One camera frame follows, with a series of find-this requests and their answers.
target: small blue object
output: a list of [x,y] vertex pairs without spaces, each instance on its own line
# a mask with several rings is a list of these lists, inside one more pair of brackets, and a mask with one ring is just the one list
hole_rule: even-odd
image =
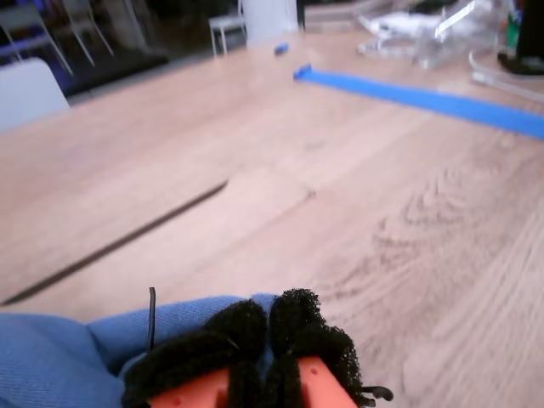
[[289,44],[287,42],[283,42],[274,48],[275,55],[285,54],[287,51],[289,51]]
[[298,71],[295,71],[292,77],[295,79],[295,81],[298,81],[298,80],[304,81],[306,79],[306,76],[310,72],[312,72],[312,65],[311,64],[303,65],[298,69]]
[[526,110],[449,93],[371,81],[357,76],[314,71],[311,65],[303,66],[293,77],[297,81],[313,82],[372,98],[390,100],[544,140],[544,116]]

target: white cable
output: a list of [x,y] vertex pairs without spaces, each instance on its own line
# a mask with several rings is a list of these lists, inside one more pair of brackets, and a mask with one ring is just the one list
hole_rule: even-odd
[[534,100],[535,102],[544,104],[544,93],[534,92],[529,89],[518,87],[517,85],[512,85],[510,83],[497,81],[495,78],[492,78],[488,75],[485,75],[482,72],[477,72],[477,71],[473,72],[472,79],[475,82],[483,83],[485,85],[490,85],[494,88],[500,89],[501,91],[508,92],[509,94],[518,95],[523,98],[531,99],[531,100]]
[[[489,52],[503,52],[505,54],[511,54],[512,50],[510,48],[506,47],[500,47],[496,46],[495,48],[487,48],[484,51],[479,52],[479,54],[489,53]],[[476,58],[474,57],[474,50],[471,50],[470,53],[468,53],[468,63],[473,68],[474,71],[480,72],[482,74],[485,74],[489,77],[493,77],[494,79],[502,79],[503,81],[524,81],[524,82],[540,82],[544,83],[544,77],[542,76],[534,76],[534,75],[514,75],[509,72],[503,72],[499,70],[494,70],[492,68],[488,68],[484,64],[479,63]]]
[[[512,52],[510,48],[506,48],[503,46],[495,46],[494,48],[487,48],[481,53],[493,52],[493,51],[505,52],[507,54],[510,54]],[[518,95],[523,98],[534,100],[535,102],[544,104],[544,93],[538,93],[535,91],[531,91],[530,89],[522,88],[518,85],[515,85],[514,83],[508,83],[508,82],[521,82],[521,83],[539,82],[544,84],[544,78],[535,77],[531,75],[514,75],[507,72],[493,70],[483,64],[480,64],[474,58],[474,53],[475,51],[471,50],[470,53],[468,54],[468,63],[473,68],[473,74],[472,74],[473,81],[484,84],[484,85],[492,86],[494,88],[500,89],[501,91],[508,92],[509,94]]]

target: chair leg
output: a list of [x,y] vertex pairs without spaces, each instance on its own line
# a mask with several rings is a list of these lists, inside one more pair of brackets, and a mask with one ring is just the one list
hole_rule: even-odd
[[49,37],[49,42],[51,43],[51,47],[54,48],[55,53],[57,54],[57,57],[59,57],[60,62],[65,67],[65,69],[70,73],[70,75],[74,75],[74,72],[71,70],[70,64],[68,64],[68,61],[66,61],[65,55],[62,54],[62,51],[60,50],[57,43],[54,41],[54,39],[51,37],[48,31],[46,31]]
[[210,33],[212,34],[213,56],[214,56],[214,57],[217,57],[217,56],[218,56],[218,48],[217,48],[217,45],[215,44],[215,32],[213,32],[213,28],[212,28],[212,27],[210,27]]
[[87,47],[85,47],[85,44],[83,43],[83,40],[81,36],[79,35],[79,32],[77,30],[71,29],[71,32],[74,33],[74,36],[76,37],[77,42],[79,43],[79,46],[82,48],[83,52],[85,53],[85,56],[88,59],[88,62],[91,63],[92,66],[94,66],[94,60],[93,57],[91,57],[91,54],[88,53]]
[[110,44],[105,40],[104,35],[102,34],[102,31],[97,26],[96,22],[94,21],[94,18],[91,19],[91,22],[93,23],[94,29],[99,34],[99,37],[102,40],[102,43],[104,43],[105,47],[108,48],[108,51],[110,52],[110,54],[113,55],[113,50],[111,49]]
[[221,29],[221,42],[223,43],[223,54],[227,54],[227,40],[224,37],[224,28]]

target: black foam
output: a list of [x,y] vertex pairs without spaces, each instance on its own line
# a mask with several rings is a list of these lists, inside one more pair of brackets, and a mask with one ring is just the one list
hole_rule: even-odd
[[[363,387],[353,341],[342,329],[326,325],[320,314],[319,299],[311,291],[295,289],[285,292],[272,306],[269,320],[272,350],[279,362],[267,377],[264,393],[271,399],[272,395],[278,394],[283,400],[277,405],[265,405],[265,408],[300,406],[302,396],[297,363],[298,359],[309,356],[323,360],[357,406],[375,405],[373,399],[364,396],[368,392],[375,391],[376,398],[393,398],[393,393],[386,388]],[[285,389],[285,384],[297,384],[296,395],[279,392]]]
[[146,401],[169,389],[179,387],[204,374],[231,368],[229,384],[234,384],[232,399],[253,398],[255,382],[238,377],[254,365],[264,350],[266,316],[253,301],[231,305],[213,316],[200,330],[176,337],[153,350],[134,364],[125,376],[124,408],[146,406]]

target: orange plastic part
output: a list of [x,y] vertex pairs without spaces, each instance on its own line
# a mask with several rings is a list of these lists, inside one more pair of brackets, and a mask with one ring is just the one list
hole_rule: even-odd
[[226,408],[229,369],[214,371],[149,401],[151,408]]
[[357,408],[319,357],[298,361],[305,408]]

